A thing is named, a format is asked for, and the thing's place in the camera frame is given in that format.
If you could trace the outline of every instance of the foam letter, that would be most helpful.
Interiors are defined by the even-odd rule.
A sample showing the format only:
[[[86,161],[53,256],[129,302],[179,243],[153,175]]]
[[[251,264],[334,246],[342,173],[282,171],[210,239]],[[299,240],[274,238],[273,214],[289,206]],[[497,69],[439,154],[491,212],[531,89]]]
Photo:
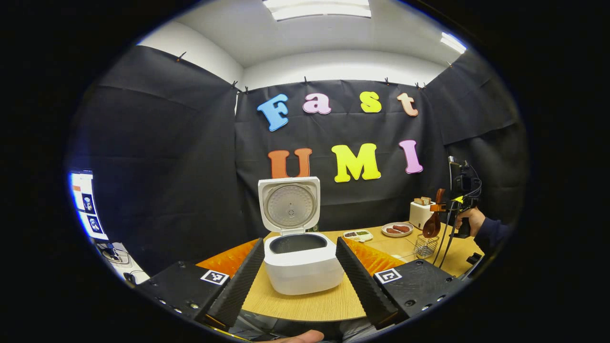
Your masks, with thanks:
[[[411,103],[414,102],[414,100],[407,95],[407,93],[402,93],[401,95],[397,96],[396,99],[400,100],[400,102],[403,104],[404,111],[407,112],[408,115],[414,117],[419,114],[419,111],[411,106]]]
[[[348,182],[350,180],[347,169],[350,170],[354,179],[358,180],[363,167],[363,179],[380,178],[381,173],[377,170],[375,149],[377,149],[375,144],[365,143],[360,147],[360,152],[358,152],[358,157],[356,157],[347,145],[335,145],[332,147],[331,151],[337,155],[337,176],[335,176],[335,182]]]
[[[312,150],[310,148],[301,148],[295,150],[295,155],[299,157],[299,175],[297,178],[309,176],[309,155]],[[290,155],[287,150],[274,150],[267,154],[271,159],[271,178],[289,178],[286,173],[286,158]]]
[[[267,121],[269,121],[269,131],[273,132],[288,123],[288,118],[283,118],[279,115],[280,113],[283,115],[288,114],[288,108],[282,103],[282,101],[287,100],[288,96],[285,94],[276,95],[274,98],[269,99],[256,108],[257,110],[262,111],[267,118]]]
[[[414,140],[404,140],[398,144],[404,149],[404,157],[407,160],[407,169],[404,171],[406,171],[407,174],[421,173],[423,170],[422,165],[420,165],[417,160],[415,144],[417,143]]]
[[[331,108],[328,106],[328,96],[322,93],[311,93],[305,97],[305,100],[309,101],[303,104],[303,111],[319,114],[331,113]]]
[[[381,110],[381,103],[377,101],[379,95],[375,92],[362,92],[360,93],[360,107],[367,113],[378,113]]]

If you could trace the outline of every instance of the brown spoon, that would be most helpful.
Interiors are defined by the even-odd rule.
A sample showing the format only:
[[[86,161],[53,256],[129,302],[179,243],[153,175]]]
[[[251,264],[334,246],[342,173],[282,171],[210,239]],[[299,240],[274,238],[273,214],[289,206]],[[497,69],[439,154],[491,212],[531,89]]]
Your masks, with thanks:
[[[436,192],[436,203],[437,204],[440,204],[440,202],[442,201],[443,193],[445,193],[444,188],[439,188],[439,190]],[[426,221],[426,223],[423,225],[422,231],[423,231],[422,232],[423,236],[426,238],[436,237],[439,234],[440,218],[439,218],[438,212],[434,212],[432,214],[432,217],[430,217],[430,219],[428,219]]]

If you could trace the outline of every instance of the wooden table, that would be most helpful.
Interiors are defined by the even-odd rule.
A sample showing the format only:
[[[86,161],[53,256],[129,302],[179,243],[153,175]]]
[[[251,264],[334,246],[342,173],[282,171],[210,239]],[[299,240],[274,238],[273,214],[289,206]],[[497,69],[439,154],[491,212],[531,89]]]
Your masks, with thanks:
[[[405,262],[411,262],[417,259],[416,255],[414,255],[414,248],[417,235],[422,233],[421,230],[416,228],[412,234],[405,237],[385,236],[381,233],[381,226],[368,228],[367,230],[373,234],[373,239],[363,244],[390,255],[401,256],[401,260]],[[322,234],[331,241],[336,242],[337,238],[344,232],[345,231],[326,231],[322,232]],[[450,232],[451,227],[448,226],[447,236],[449,236]],[[277,235],[278,233],[270,233],[264,240]],[[448,239],[449,237],[445,238],[436,265],[440,264]],[[453,276],[462,275],[472,266],[466,262],[466,259],[471,256],[473,252],[483,255],[472,237],[466,239],[453,239],[445,262],[443,263],[442,270]],[[426,260],[432,263],[434,255],[426,258]],[[261,265],[259,272],[254,279],[254,283],[243,303],[242,309],[280,319],[314,322],[349,320],[365,317],[364,309],[362,309],[356,291],[354,291],[354,287],[352,287],[347,275],[343,274],[343,281],[337,287],[326,291],[304,295],[283,295],[277,293],[271,286],[264,263]]]

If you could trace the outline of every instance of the hand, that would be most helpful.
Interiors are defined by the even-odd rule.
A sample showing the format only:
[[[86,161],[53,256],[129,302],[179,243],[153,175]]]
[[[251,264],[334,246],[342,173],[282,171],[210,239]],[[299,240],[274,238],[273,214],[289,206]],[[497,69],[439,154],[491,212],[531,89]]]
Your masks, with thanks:
[[[260,343],[318,343],[323,339],[323,333],[316,330],[309,330],[295,337],[279,338],[273,341],[264,341]]]
[[[467,209],[466,211],[457,215],[455,223],[456,230],[459,230],[459,227],[462,226],[462,218],[465,217],[468,218],[468,223],[470,224],[470,235],[475,237],[481,229],[483,221],[485,221],[485,215],[476,207]]]

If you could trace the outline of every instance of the dark sleeve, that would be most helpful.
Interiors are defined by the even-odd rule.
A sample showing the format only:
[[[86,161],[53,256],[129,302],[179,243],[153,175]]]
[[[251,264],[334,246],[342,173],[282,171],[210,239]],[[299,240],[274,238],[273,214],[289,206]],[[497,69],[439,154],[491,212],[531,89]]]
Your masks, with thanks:
[[[491,254],[500,242],[508,235],[509,227],[499,220],[485,218],[481,229],[475,236],[475,243],[485,255]]]

